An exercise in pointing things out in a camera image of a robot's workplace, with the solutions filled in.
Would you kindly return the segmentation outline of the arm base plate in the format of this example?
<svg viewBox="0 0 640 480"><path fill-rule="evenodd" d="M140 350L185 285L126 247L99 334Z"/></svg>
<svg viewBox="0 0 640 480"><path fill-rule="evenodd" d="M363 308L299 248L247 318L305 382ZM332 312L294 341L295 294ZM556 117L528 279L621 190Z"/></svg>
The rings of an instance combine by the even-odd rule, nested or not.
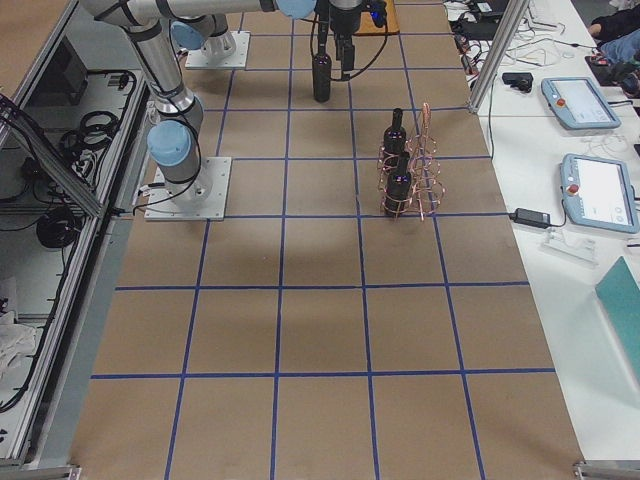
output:
<svg viewBox="0 0 640 480"><path fill-rule="evenodd" d="M201 49L188 53L185 67L188 70L245 69L250 37L248 31L227 31L209 37Z"/></svg>
<svg viewBox="0 0 640 480"><path fill-rule="evenodd" d="M144 218L147 221L223 221L231 177L231 157L205 157L193 184L166 183L159 167L150 190Z"/></svg>

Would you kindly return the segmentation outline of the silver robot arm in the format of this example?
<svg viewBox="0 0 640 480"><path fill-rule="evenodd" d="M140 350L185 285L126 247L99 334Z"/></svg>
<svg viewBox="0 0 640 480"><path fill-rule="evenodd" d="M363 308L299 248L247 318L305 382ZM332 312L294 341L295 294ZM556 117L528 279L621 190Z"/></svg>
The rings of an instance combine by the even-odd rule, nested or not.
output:
<svg viewBox="0 0 640 480"><path fill-rule="evenodd" d="M312 64L331 67L328 38L334 37L335 56L342 72L354 69L353 35L359 30L364 1L261 1L260 7L278 10L291 19L314 17L316 32L311 36ZM170 23L177 45L188 52L188 69L241 69L247 64L250 34L233 32L224 14L189 18L184 15Z"/></svg>
<svg viewBox="0 0 640 480"><path fill-rule="evenodd" d="M167 19L173 38L199 50L211 37L224 40L228 13L279 11L294 15L293 1L83 1L94 20L124 31L151 87L160 117L147 136L151 158L163 174L168 197L206 198L210 187L203 173L198 145L203 108L184 84L171 39L164 32Z"/></svg>

